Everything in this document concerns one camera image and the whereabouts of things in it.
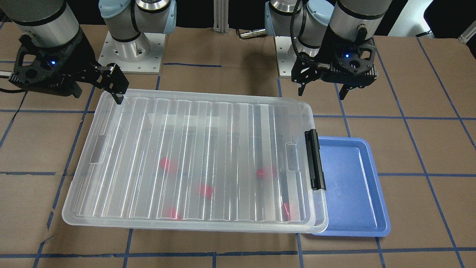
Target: red object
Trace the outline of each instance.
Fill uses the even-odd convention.
[[[171,220],[177,220],[177,221],[182,220],[182,217],[179,215],[179,213],[177,212],[177,209],[174,207],[172,207],[169,211],[167,211],[165,213],[165,216],[172,218]]]
[[[276,171],[276,167],[273,165],[271,166],[271,173],[273,177],[276,177],[276,175],[278,175],[278,172]],[[258,178],[264,178],[265,177],[264,169],[263,168],[258,169],[256,171],[256,176],[258,176]]]
[[[289,210],[289,203],[283,203],[283,206],[281,206],[281,210],[283,212],[283,218],[286,221],[291,220],[291,211]]]
[[[178,170],[177,164],[166,158],[165,156],[159,161],[159,166],[163,168],[166,172]]]
[[[200,185],[200,195],[204,196],[206,199],[211,199],[214,189],[210,185],[202,184]]]

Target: plastic container lid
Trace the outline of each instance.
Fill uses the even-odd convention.
[[[129,89],[116,105],[104,92],[63,219],[105,227],[322,232],[325,191],[310,188],[308,117],[309,105],[287,98]]]

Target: blue plastic tray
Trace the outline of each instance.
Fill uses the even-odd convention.
[[[317,235],[388,235],[390,220],[370,145],[360,138],[325,136],[319,144],[329,225]]]

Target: container latch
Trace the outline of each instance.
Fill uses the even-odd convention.
[[[307,162],[309,163],[309,175],[313,190],[326,189],[324,172],[322,171],[321,155],[319,153],[319,140],[317,131],[311,129],[304,132],[306,138]]]

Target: cable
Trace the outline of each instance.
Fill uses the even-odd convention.
[[[291,36],[291,45],[293,47],[294,54],[296,54],[296,58],[298,60],[300,60],[303,63],[303,65],[313,67],[313,68],[319,68],[317,62],[303,58],[302,55],[298,51],[298,47],[296,46],[296,38],[294,36],[294,20],[296,18],[296,15],[299,13],[299,3],[301,1],[302,0],[298,0],[296,2],[295,6],[294,6],[294,9],[293,9],[293,14],[291,15],[291,25],[289,27],[290,36]],[[306,5],[304,4],[304,2],[303,2],[302,12],[303,12],[303,21],[301,23],[301,29],[299,29],[298,38],[301,37],[302,34],[304,33],[304,24],[306,24],[307,9],[306,9]]]

